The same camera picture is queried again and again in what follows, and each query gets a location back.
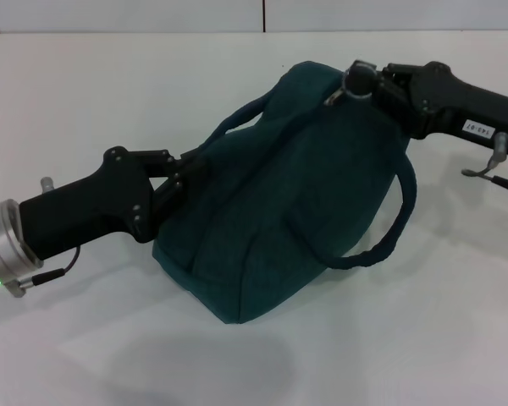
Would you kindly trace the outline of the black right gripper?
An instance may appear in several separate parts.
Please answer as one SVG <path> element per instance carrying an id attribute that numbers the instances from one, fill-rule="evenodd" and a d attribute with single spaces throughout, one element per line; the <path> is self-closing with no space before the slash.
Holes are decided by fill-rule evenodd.
<path id="1" fill-rule="evenodd" d="M 346 91 L 358 98 L 370 96 L 378 110 L 403 128 L 414 124 L 415 110 L 411 134 L 418 140 L 442 133 L 493 148 L 495 133 L 508 134 L 508 96 L 469 85 L 442 63 L 389 63 L 378 70 L 374 64 L 354 62 L 346 71 Z"/>

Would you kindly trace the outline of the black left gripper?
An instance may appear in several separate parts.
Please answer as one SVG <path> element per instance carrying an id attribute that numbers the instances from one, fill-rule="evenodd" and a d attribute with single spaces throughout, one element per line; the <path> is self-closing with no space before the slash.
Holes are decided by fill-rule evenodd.
<path id="1" fill-rule="evenodd" d="M 153 221 L 165 221 L 209 173 L 197 148 L 174 157 L 114 147 L 92 175 L 20 203 L 24 240 L 41 260 L 110 233 L 147 243 L 155 235 L 151 208 Z M 153 193 L 148 176 L 166 180 Z"/>

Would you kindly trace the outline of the dark teal zip bag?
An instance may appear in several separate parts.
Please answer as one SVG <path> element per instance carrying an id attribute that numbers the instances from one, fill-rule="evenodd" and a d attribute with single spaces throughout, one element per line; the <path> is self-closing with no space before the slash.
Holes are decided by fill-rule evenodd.
<path id="1" fill-rule="evenodd" d="M 217 318 L 264 315 L 327 269 L 384 261 L 416 204 L 407 136 L 364 101 L 328 98 L 343 73 L 298 63 L 201 145 L 207 178 L 152 253 Z"/>

